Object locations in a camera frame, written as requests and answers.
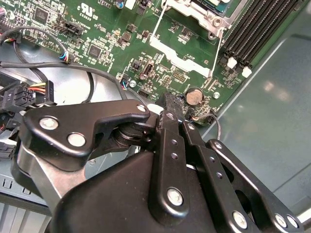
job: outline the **microchip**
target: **microchip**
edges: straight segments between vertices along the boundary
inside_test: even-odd
[[[138,71],[140,67],[141,67],[141,63],[139,61],[135,60],[132,64],[132,69],[135,71]]]
[[[135,31],[136,27],[134,24],[129,24],[126,26],[126,30],[129,31],[130,33],[133,33]]]
[[[122,40],[123,41],[129,42],[130,39],[131,39],[131,34],[130,33],[128,33],[128,32],[123,33],[123,35],[122,35]]]
[[[41,8],[37,7],[35,10],[35,20],[41,22],[41,23],[47,23],[49,17],[49,13],[42,10]]]
[[[149,36],[149,31],[143,31],[142,32],[142,37],[148,37]]]
[[[96,47],[95,45],[91,45],[89,48],[88,54],[92,57],[99,58],[101,55],[102,50],[99,47]]]

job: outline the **black connector plug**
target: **black connector plug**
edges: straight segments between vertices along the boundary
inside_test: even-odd
[[[0,103],[0,113],[13,112],[19,113],[34,103],[33,91],[25,86],[19,86],[7,90],[3,94],[3,100]]]
[[[35,104],[54,104],[54,84],[52,81],[48,80],[45,82],[45,95],[41,93],[35,94]]]

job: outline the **integrated circuit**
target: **integrated circuit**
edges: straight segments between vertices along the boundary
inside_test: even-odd
[[[91,47],[89,48],[88,54],[92,57],[95,58],[99,58],[99,56],[101,55],[102,50],[95,46],[95,45],[91,45]]]
[[[47,23],[48,18],[49,18],[49,13],[46,12],[45,10],[42,10],[41,8],[37,7],[35,9],[35,20],[41,22],[41,23]]]

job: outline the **cable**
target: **cable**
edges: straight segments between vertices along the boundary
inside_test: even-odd
[[[133,96],[135,96],[140,102],[142,102],[144,105],[148,105],[148,103],[136,92],[134,91],[133,89],[131,88],[127,88],[127,90],[129,92],[131,92],[133,94]]]
[[[87,76],[89,79],[89,94],[88,94],[87,99],[85,101],[83,101],[82,103],[89,103],[91,101],[93,94],[94,94],[94,89],[95,89],[94,78],[93,78],[92,73],[87,72]]]
[[[77,70],[83,70],[86,72],[90,72],[93,74],[97,74],[99,76],[102,76],[109,81],[113,82],[117,89],[118,92],[120,93],[120,96],[123,100],[127,100],[125,92],[122,90],[121,85],[117,81],[117,79],[104,71],[101,71],[99,69],[91,68],[91,67],[83,67],[81,65],[76,65],[76,64],[66,64],[64,62],[43,62],[43,63],[28,63],[28,64],[22,64],[22,63],[13,63],[13,62],[1,62],[0,66],[2,68],[24,68],[24,69],[29,69],[29,68],[48,68],[48,67],[56,67],[56,68],[71,68],[71,69],[77,69]]]
[[[220,140],[220,136],[221,136],[221,133],[222,133],[222,127],[220,125],[220,122],[219,122],[218,118],[214,114],[211,114],[211,113],[204,114],[204,115],[201,115],[201,116],[198,116],[198,117],[193,117],[192,120],[198,121],[198,120],[204,119],[206,117],[212,117],[212,118],[215,119],[216,124],[217,124],[217,129],[218,129],[218,131],[217,131],[217,140]]]
[[[22,63],[28,63],[28,61],[24,58],[19,46],[17,45],[16,41],[13,42],[13,47],[14,47],[14,51],[16,56],[19,58],[19,60]],[[48,78],[47,76],[45,76],[44,73],[41,72],[41,70],[39,69],[30,69],[42,82],[47,82]]]
[[[49,37],[51,37],[53,40],[55,40],[55,42],[64,50],[67,51],[66,47],[51,33],[49,33],[48,31],[41,29],[41,28],[37,28],[37,27],[32,27],[32,26],[18,26],[18,27],[14,27],[12,29],[9,29],[7,31],[5,31],[2,35],[0,35],[0,45],[3,44],[4,39],[9,36],[12,33],[18,32],[20,30],[36,30],[38,32],[44,33],[46,35],[48,35]]]

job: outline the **gray metal panel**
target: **gray metal panel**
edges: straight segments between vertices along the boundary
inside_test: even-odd
[[[311,206],[310,21],[309,3],[220,120],[222,141],[296,214]]]

